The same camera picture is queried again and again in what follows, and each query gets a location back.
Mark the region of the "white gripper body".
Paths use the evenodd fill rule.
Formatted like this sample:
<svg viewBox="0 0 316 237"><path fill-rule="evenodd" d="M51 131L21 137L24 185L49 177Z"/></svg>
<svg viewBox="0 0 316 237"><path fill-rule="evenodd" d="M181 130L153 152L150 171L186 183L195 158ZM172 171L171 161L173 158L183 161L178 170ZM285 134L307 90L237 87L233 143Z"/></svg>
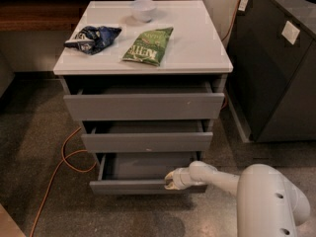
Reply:
<svg viewBox="0 0 316 237"><path fill-rule="evenodd" d="M195 181L190 174L188 168L178 168L173 172L173 187L176 190L184 190L191 186L195 186L198 182Z"/></svg>

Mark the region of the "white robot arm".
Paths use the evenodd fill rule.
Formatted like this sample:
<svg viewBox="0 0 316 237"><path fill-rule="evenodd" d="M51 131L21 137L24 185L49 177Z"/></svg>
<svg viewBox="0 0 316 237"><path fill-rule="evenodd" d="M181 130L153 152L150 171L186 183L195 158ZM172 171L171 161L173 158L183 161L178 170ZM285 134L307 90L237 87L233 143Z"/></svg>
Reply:
<svg viewBox="0 0 316 237"><path fill-rule="evenodd" d="M277 169L254 164L240 175L195 161L165 177L167 190L215 185L236 196L238 237L297 237L296 227L310 216L304 192Z"/></svg>

